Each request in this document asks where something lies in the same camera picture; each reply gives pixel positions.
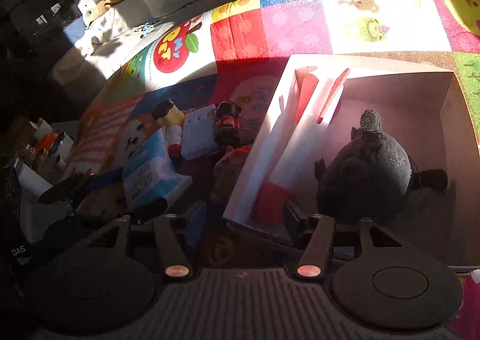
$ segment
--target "yellow square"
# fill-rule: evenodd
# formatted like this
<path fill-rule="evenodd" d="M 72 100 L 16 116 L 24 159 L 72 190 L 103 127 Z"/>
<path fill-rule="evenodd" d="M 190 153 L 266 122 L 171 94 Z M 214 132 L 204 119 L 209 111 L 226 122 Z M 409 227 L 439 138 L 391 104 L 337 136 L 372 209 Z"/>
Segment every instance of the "yellow square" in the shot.
<path fill-rule="evenodd" d="M 221 21 L 229 16 L 246 13 L 260 8 L 260 0 L 236 0 L 224 4 L 212 11 L 212 23 Z"/>

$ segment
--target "ribbed gray panel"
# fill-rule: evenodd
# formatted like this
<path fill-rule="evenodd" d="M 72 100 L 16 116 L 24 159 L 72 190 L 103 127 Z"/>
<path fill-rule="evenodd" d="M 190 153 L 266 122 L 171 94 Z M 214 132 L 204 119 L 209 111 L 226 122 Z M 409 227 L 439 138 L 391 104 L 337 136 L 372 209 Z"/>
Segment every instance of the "ribbed gray panel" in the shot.
<path fill-rule="evenodd" d="M 166 287 L 153 308 L 121 330 L 73 337 L 46 330 L 29 340 L 458 340 L 438 328 L 393 336 L 339 314 L 323 289 L 284 270 L 203 270 L 198 279 Z"/>

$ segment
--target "plush toy tail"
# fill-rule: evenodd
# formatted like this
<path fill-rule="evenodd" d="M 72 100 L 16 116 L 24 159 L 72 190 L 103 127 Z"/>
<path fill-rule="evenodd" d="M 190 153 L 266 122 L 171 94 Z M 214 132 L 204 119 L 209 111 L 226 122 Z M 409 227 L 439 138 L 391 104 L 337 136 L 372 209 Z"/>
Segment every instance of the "plush toy tail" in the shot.
<path fill-rule="evenodd" d="M 425 170 L 419 173 L 414 172 L 411 190 L 419 190 L 423 187 L 430 187 L 436 192 L 443 192 L 447 189 L 448 175 L 445 170 Z"/>

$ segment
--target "plush toy ear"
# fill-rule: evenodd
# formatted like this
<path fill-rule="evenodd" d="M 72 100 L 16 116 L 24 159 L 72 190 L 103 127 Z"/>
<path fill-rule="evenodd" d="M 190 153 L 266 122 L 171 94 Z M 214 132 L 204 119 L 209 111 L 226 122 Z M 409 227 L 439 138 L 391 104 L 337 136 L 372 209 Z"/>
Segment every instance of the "plush toy ear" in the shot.
<path fill-rule="evenodd" d="M 320 159 L 319 161 L 315 161 L 314 173 L 316 180 L 320 180 L 326 170 L 327 167 L 325 166 L 325 160 Z"/>

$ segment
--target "orange object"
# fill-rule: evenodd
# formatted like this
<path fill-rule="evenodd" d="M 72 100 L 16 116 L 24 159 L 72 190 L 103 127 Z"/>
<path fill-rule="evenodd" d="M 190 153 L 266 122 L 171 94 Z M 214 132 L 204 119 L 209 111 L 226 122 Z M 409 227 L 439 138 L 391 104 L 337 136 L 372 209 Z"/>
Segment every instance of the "orange object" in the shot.
<path fill-rule="evenodd" d="M 40 153 L 43 149 L 46 149 L 47 151 L 50 149 L 52 146 L 53 142 L 55 139 L 59 136 L 58 133 L 50 133 L 47 134 L 45 137 L 43 137 L 40 142 L 38 143 L 37 147 L 35 148 L 35 153 Z"/>

